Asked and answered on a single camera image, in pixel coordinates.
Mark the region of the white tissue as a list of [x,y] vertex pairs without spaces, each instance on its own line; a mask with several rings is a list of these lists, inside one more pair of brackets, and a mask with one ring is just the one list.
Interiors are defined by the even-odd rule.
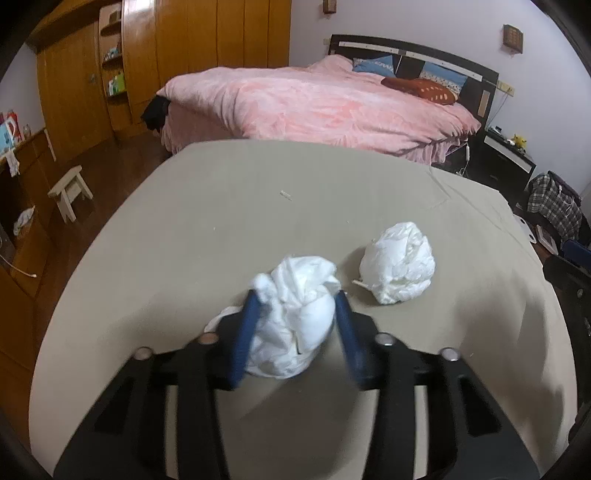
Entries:
[[262,302],[245,371],[288,379],[308,368],[327,340],[341,283],[337,266],[320,256],[290,257],[252,279]]
[[431,285],[436,261],[428,237],[414,222],[389,227],[370,243],[360,262],[360,279],[381,305],[410,301]]

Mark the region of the white bathroom scale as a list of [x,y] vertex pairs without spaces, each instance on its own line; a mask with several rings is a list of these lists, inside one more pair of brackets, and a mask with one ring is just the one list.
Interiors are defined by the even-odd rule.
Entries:
[[532,232],[528,223],[522,217],[520,217],[518,215],[515,215],[514,218],[515,218],[516,222],[518,223],[518,225],[520,226],[523,233],[528,238],[529,242],[533,245],[537,244],[538,243],[537,238],[536,238],[535,234]]

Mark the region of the plaid shirt on chair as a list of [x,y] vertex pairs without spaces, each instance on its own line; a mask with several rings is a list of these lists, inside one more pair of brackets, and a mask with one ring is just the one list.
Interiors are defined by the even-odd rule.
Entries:
[[548,171],[530,181],[527,211],[544,217],[563,241],[579,238],[583,219],[580,198],[554,172]]

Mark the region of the black bedside nightstand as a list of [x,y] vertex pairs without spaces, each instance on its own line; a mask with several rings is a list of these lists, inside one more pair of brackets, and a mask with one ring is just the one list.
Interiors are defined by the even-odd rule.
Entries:
[[470,150],[467,177],[497,190],[514,207],[536,169],[530,156],[490,130],[473,137]]

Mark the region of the yellow plush toy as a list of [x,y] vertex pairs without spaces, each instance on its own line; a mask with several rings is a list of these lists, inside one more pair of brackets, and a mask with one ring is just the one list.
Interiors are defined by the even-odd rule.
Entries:
[[527,149],[527,140],[520,135],[515,134],[512,138],[515,146],[519,149],[526,150]]

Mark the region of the dark wooden headboard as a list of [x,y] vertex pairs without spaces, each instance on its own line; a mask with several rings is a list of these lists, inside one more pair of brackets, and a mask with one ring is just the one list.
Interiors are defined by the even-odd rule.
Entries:
[[464,75],[467,81],[460,91],[459,103],[483,126],[488,123],[499,80],[499,74],[488,67],[425,45],[353,34],[332,34],[329,54],[339,54],[349,59],[375,59],[391,55],[394,73],[403,79],[418,78],[427,63]]

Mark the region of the right blue pillow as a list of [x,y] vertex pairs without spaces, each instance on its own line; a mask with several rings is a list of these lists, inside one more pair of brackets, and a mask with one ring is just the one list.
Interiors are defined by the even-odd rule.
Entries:
[[426,62],[420,74],[421,79],[433,81],[446,87],[459,97],[468,77],[462,73],[447,69],[440,65]]

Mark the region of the blue pillow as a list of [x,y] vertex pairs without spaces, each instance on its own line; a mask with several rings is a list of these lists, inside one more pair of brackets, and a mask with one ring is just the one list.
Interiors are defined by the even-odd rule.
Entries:
[[353,72],[372,73],[382,77],[395,77],[394,56],[386,55],[373,59],[353,60]]
[[421,79],[433,81],[446,87],[459,97],[468,77],[462,73],[447,69],[440,65],[426,62],[420,74]]

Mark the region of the brown dotted cushion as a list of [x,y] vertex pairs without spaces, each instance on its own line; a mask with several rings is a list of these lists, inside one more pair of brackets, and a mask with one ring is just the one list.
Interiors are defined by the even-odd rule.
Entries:
[[428,79],[385,77],[381,84],[389,89],[407,93],[439,105],[453,105],[456,94],[449,88]]

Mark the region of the left blue pillow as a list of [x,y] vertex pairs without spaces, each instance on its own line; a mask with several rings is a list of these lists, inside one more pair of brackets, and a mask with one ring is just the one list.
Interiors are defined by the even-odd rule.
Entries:
[[386,55],[373,59],[353,60],[353,72],[372,73],[382,77],[395,77],[394,56]]

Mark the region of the small white wooden stool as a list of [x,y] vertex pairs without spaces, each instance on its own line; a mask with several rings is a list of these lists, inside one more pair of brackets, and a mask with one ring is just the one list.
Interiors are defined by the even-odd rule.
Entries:
[[49,190],[47,196],[55,201],[65,224],[77,219],[72,204],[78,196],[93,199],[93,193],[82,177],[81,165],[70,168]]

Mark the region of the pink quilt bed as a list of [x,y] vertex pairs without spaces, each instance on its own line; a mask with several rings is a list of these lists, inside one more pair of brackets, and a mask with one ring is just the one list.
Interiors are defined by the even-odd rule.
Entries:
[[308,67],[215,67],[169,80],[156,94],[167,111],[162,145],[248,139],[318,143],[431,165],[480,128],[463,105],[441,105],[353,70],[342,55]]

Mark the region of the wooden side cabinet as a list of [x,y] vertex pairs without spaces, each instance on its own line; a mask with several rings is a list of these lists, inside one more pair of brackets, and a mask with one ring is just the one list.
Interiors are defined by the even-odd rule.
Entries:
[[19,173],[1,165],[1,353],[30,370],[35,361],[35,316],[41,278],[53,248],[47,228],[54,210],[46,171],[55,166],[47,132],[14,152]]

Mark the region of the blue electric kettle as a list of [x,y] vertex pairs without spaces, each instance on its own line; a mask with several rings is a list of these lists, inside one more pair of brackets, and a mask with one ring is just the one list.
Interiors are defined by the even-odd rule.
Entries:
[[14,122],[6,119],[0,125],[0,154],[5,155],[14,148]]

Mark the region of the black cloth on bed corner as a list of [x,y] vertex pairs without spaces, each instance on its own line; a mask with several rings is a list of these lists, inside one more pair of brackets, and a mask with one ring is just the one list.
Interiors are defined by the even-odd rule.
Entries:
[[141,121],[150,131],[160,133],[168,115],[170,101],[160,95],[155,95],[145,107],[140,116]]

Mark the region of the large wooden wardrobe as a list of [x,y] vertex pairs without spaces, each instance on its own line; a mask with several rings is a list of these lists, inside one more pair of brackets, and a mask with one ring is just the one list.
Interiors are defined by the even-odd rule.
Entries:
[[225,67],[283,67],[289,1],[62,1],[33,29],[49,140],[67,164],[140,116],[171,78]]

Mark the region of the right wall lamp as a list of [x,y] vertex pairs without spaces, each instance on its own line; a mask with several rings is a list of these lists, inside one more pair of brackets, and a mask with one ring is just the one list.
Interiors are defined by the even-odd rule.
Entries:
[[513,54],[522,54],[524,35],[517,27],[504,24],[502,29],[502,47]]

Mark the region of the wall lamp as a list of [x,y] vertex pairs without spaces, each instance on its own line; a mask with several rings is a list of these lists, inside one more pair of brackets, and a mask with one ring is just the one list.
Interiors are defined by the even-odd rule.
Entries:
[[332,15],[338,9],[338,1],[337,0],[322,0],[322,14],[324,15]]
[[524,35],[517,27],[504,24],[502,29],[502,47],[513,54],[522,54]]

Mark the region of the left wall lamp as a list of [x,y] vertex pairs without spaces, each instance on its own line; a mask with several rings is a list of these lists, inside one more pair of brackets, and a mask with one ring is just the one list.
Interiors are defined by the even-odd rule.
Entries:
[[322,14],[324,15],[332,15],[338,9],[338,1],[337,0],[322,0]]

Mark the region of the red picture frame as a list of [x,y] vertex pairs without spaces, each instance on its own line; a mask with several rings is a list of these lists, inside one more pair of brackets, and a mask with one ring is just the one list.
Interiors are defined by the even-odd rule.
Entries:
[[5,124],[12,143],[18,145],[22,141],[22,135],[19,128],[18,116],[13,110],[7,112]]

